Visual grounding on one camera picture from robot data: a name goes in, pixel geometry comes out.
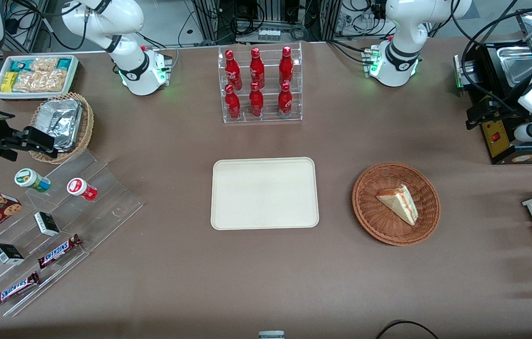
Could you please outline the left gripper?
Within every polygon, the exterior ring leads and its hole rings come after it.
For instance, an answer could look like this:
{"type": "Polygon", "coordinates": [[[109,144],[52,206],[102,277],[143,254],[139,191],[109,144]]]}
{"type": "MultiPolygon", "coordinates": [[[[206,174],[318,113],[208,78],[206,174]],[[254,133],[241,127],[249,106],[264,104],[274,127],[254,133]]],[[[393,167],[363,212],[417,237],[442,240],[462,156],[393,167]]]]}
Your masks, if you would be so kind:
{"type": "MultiPolygon", "coordinates": [[[[472,106],[466,110],[466,129],[471,130],[484,122],[490,121],[494,116],[502,116],[507,113],[507,108],[500,101],[485,95],[482,99],[483,106],[472,106]]],[[[516,105],[514,113],[505,118],[505,124],[521,125],[529,123],[529,111],[520,105],[516,105]]]]}

